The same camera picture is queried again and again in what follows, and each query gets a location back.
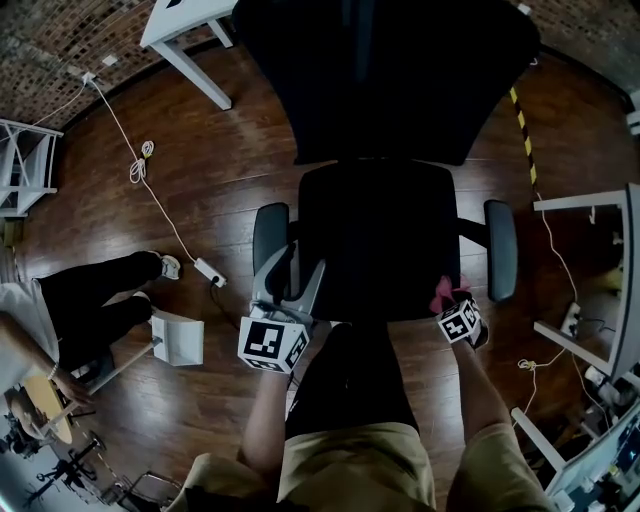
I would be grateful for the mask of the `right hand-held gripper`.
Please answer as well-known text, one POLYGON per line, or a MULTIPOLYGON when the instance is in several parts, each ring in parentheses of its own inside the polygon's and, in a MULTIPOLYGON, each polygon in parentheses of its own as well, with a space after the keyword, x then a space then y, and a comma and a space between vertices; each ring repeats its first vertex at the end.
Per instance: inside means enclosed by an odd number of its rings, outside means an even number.
POLYGON ((439 314, 437 324, 449 344, 464 341, 478 349, 489 340, 489 327, 474 298, 465 299, 439 314))

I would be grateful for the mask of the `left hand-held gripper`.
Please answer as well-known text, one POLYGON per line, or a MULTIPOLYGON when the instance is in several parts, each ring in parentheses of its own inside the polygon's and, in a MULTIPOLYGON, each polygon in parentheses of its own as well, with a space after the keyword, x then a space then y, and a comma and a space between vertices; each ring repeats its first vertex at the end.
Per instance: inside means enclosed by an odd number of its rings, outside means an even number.
POLYGON ((296 243, 290 243, 277 250, 253 278, 254 302, 249 315, 241 318, 237 355, 254 369, 289 375, 310 342, 314 320, 309 315, 325 273, 324 259, 317 263, 295 301, 297 312, 271 305, 281 304, 287 296, 296 247, 296 243))

